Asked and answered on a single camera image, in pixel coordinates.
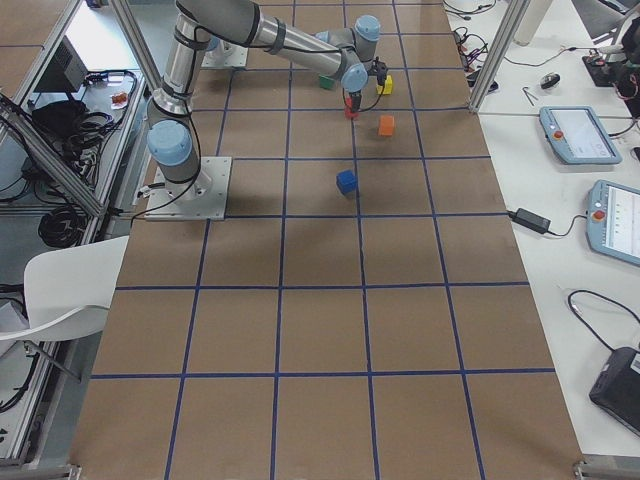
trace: white chair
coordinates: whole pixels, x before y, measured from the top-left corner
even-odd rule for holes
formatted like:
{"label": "white chair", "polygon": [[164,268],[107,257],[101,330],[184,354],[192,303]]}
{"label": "white chair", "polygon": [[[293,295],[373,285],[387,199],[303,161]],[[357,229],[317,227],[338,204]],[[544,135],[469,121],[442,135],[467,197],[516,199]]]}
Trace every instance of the white chair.
{"label": "white chair", "polygon": [[45,252],[24,272],[29,328],[0,333],[0,340],[22,340],[63,372],[75,374],[37,342],[62,342],[102,331],[127,247],[128,236]]}

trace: orange cube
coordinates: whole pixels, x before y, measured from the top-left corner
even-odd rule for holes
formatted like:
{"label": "orange cube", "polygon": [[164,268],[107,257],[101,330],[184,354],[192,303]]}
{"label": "orange cube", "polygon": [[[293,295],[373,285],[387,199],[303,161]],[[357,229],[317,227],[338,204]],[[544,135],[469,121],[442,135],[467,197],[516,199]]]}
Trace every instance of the orange cube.
{"label": "orange cube", "polygon": [[380,115],[378,121],[378,135],[381,137],[391,137],[396,129],[396,119],[393,115]]}

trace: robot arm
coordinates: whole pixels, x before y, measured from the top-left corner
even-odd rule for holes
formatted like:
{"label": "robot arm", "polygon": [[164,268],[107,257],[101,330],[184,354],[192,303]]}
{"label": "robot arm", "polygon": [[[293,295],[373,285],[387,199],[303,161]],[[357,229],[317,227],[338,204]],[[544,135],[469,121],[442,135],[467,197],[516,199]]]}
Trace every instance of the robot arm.
{"label": "robot arm", "polygon": [[311,36],[263,13],[250,0],[177,0],[176,5],[179,15],[163,86],[153,94],[156,106],[170,115],[187,114],[186,102],[212,36],[263,47],[271,55],[339,80],[354,105],[372,73],[380,24],[370,15],[360,17],[354,28]]}
{"label": "robot arm", "polygon": [[342,83],[352,112],[360,108],[360,90],[369,75],[384,85],[386,66],[374,59],[380,24],[364,15],[354,28],[311,36],[263,13],[250,0],[176,0],[179,10],[162,86],[147,108],[149,151],[179,203],[207,191],[212,179],[201,169],[191,139],[189,111],[200,65],[211,39],[262,48]]}

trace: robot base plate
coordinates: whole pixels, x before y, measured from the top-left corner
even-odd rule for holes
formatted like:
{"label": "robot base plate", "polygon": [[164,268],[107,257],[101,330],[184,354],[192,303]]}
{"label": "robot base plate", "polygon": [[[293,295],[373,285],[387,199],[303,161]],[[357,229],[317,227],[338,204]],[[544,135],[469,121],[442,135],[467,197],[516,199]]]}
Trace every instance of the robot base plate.
{"label": "robot base plate", "polygon": [[[200,167],[213,179],[211,188],[194,200],[183,203],[170,203],[166,207],[153,210],[144,215],[146,220],[224,220],[224,212],[227,206],[227,190],[229,177],[231,176],[231,157],[202,157]],[[160,169],[156,171],[154,182],[164,182],[164,175]],[[171,200],[164,188],[151,191],[148,209],[159,207]]]}

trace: black device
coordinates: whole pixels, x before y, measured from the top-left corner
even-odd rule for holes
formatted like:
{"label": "black device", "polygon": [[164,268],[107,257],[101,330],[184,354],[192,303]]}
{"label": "black device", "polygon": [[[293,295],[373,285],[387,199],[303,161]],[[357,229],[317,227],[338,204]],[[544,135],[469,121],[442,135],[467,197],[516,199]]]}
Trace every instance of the black device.
{"label": "black device", "polygon": [[551,87],[555,87],[560,82],[560,75],[557,73],[547,73],[540,79],[540,88],[547,90]]}
{"label": "black device", "polygon": [[593,403],[640,435],[640,352],[613,351],[589,392]]}
{"label": "black device", "polygon": [[549,226],[551,225],[551,220],[543,218],[540,215],[536,215],[524,208],[519,208],[515,212],[509,212],[509,218],[511,218],[513,223],[527,227],[528,229],[540,234],[547,233],[549,231]]}
{"label": "black device", "polygon": [[87,75],[87,67],[67,37],[63,37],[42,74],[35,92],[77,92]]}
{"label": "black device", "polygon": [[[467,85],[469,85],[469,88],[473,88],[476,84],[476,79],[478,78],[478,75],[480,74],[480,69],[471,72],[469,75],[467,75]],[[489,93],[491,92],[495,92],[498,89],[499,85],[498,82],[496,82],[495,80],[491,83],[491,86],[489,87]]]}

